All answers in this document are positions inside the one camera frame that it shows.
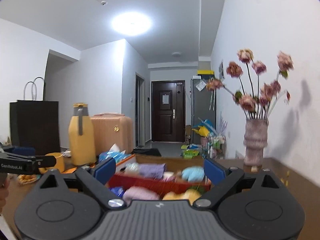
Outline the person's left hand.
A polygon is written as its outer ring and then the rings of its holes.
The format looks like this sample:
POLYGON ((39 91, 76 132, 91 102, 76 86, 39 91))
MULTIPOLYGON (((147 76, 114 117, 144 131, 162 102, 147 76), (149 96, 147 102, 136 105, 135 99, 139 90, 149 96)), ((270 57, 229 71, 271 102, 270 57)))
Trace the person's left hand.
POLYGON ((3 183, 1 183, 0 187, 0 212, 2 212, 3 207, 6 205, 6 198, 9 195, 9 187, 10 180, 8 178, 5 179, 3 183))

